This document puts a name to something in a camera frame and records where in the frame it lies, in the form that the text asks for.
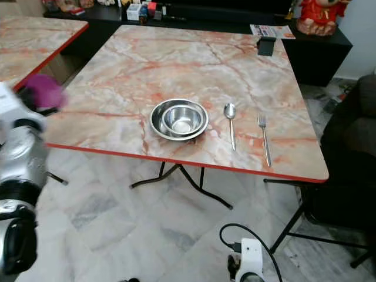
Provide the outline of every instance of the black cable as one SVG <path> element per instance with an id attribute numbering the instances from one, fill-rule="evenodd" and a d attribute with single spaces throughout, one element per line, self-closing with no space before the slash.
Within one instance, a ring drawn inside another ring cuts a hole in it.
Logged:
<path id="1" fill-rule="evenodd" d="M 274 268 L 276 269 L 276 272 L 277 272 L 277 275 L 278 275 L 278 279 L 280 282 L 283 282 L 282 281 L 282 276 L 281 276 L 281 272 L 280 272 L 280 269 L 278 267 L 278 264 L 273 256 L 273 254 L 270 252 L 269 248 L 266 246 L 266 244 L 264 243 L 264 241 L 262 241 L 262 239 L 255 233 L 253 232 L 252 230 L 250 230 L 248 227 L 244 226 L 244 225 L 241 225 L 241 224 L 238 224 L 238 223 L 229 223 L 229 224 L 226 224 L 224 226 L 222 226 L 222 228 L 219 230 L 219 239 L 221 240 L 221 242 L 223 244 L 225 244 L 227 247 L 229 247 L 230 249 L 233 249 L 235 251 L 235 249 L 238 248 L 239 246 L 239 243 L 234 243 L 234 244 L 229 244 L 227 242 L 225 242 L 223 240 L 223 237 L 222 237 L 222 233 L 223 233 L 223 230 L 230 227 L 230 226 L 235 226 L 235 227 L 239 227 L 241 229 L 244 229 L 246 231 L 248 231 L 249 233 L 251 233 L 258 241 L 260 241 L 261 245 L 263 245 L 263 247 L 265 248 L 266 252 L 268 253 L 269 257 L 271 258 L 273 264 L 274 264 Z"/>

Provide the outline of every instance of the purple object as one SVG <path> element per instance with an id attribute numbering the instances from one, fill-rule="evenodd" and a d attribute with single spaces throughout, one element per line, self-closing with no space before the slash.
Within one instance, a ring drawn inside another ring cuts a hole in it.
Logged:
<path id="1" fill-rule="evenodd" d="M 34 75 L 25 84 L 35 92 L 34 103 L 37 108 L 62 108 L 66 103 L 64 89 L 48 75 Z"/>

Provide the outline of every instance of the red table edge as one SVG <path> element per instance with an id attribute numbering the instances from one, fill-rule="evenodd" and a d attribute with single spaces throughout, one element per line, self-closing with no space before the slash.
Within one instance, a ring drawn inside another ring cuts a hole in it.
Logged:
<path id="1" fill-rule="evenodd" d="M 46 66 L 58 53 L 60 53 L 65 47 L 72 43 L 77 37 L 79 37 L 82 32 L 89 28 L 89 23 L 86 22 L 79 31 L 77 31 L 72 37 L 70 37 L 63 45 L 61 45 L 58 49 L 56 49 L 51 55 L 49 55 L 40 65 L 38 65 L 35 69 L 33 69 L 28 75 L 26 75 L 20 82 L 18 82 L 14 87 L 13 90 L 17 91 L 21 87 L 23 87 L 24 83 L 30 78 L 30 76 L 38 73 L 44 66 Z"/>
<path id="2" fill-rule="evenodd" d="M 199 166 L 199 167 L 208 167 L 211 169 L 221 169 L 221 170 L 228 170 L 231 172 L 241 172 L 241 173 L 248 173 L 248 174 L 257 174 L 257 175 L 264 175 L 270 177 L 278 177 L 284 178 L 288 180 L 296 180 L 302 182 L 310 182 L 310 183 L 324 183 L 327 181 L 326 179 L 312 179 L 312 178 L 305 178 L 305 177 L 297 177 L 297 176 L 290 176 L 278 173 L 267 173 L 267 172 L 259 172 L 256 170 L 248 170 L 248 169 L 236 169 L 227 166 L 216 166 L 215 164 L 207 164 L 207 163 L 195 163 L 195 162 L 188 162 L 185 160 L 174 160 L 174 159 L 167 159 L 163 157 L 152 157 L 152 156 L 142 156 L 130 153 L 121 153 L 121 152 L 114 152 L 114 151 L 107 151 L 107 150 L 99 150 L 99 149 L 91 149 L 91 148 L 84 148 L 84 147 L 77 147 L 77 146 L 68 146 L 68 145 L 60 145 L 60 144 L 53 144 L 53 143 L 46 143 L 47 146 L 52 148 L 58 149 L 69 149 L 69 150 L 76 150 L 76 151 L 83 151 L 83 152 L 91 152 L 91 153 L 99 153 L 104 155 L 114 155 L 114 156 L 123 156 L 123 157 L 132 157 L 136 159 L 145 159 L 145 160 L 157 160 L 160 162 L 167 162 L 167 163 L 178 163 L 181 165 L 189 165 L 189 166 Z"/>

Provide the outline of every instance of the marble floor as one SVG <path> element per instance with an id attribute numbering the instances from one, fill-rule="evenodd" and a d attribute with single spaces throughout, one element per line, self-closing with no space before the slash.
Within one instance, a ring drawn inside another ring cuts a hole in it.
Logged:
<path id="1" fill-rule="evenodd" d="M 263 177 L 207 169 L 204 187 L 234 205 L 232 211 L 191 188 L 180 172 L 160 183 L 129 185 L 156 175 L 159 163 L 52 149 L 50 179 L 38 203 L 38 260 L 17 282 L 227 282 L 229 249 L 218 231 L 226 223 L 249 226 L 270 246 L 298 206 L 294 187 Z M 193 177 L 196 167 L 186 167 Z M 332 237 L 305 220 L 299 229 Z M 249 237 L 228 230 L 228 240 Z M 376 281 L 372 262 L 352 269 L 354 250 L 314 241 L 286 240 L 276 259 L 285 282 Z M 277 276 L 264 254 L 268 282 Z"/>

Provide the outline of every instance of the black cabinet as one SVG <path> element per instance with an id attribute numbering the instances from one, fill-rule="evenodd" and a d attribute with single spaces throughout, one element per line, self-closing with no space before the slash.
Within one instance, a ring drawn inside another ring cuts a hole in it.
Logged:
<path id="1" fill-rule="evenodd" d="M 284 39 L 283 45 L 299 83 L 326 86 L 353 47 L 337 29 L 333 36 L 307 36 L 289 24 L 296 40 Z"/>
<path id="2" fill-rule="evenodd" d="M 76 55 L 90 59 L 121 25 L 138 25 L 127 21 L 117 6 L 95 5 L 86 9 L 84 14 L 73 16 L 63 12 L 45 12 L 44 17 L 78 19 L 89 22 L 89 28 L 76 38 L 62 54 Z M 268 17 L 255 18 L 256 21 L 268 21 Z M 283 40 L 288 58 L 298 83 L 326 86 L 353 47 L 344 34 L 337 29 L 330 37 L 307 36 L 296 30 L 295 21 L 274 21 L 272 24 L 289 24 L 296 40 Z M 166 28 L 197 29 L 250 34 L 249 24 L 244 22 L 207 21 L 190 19 L 179 21 L 149 20 L 147 26 Z"/>

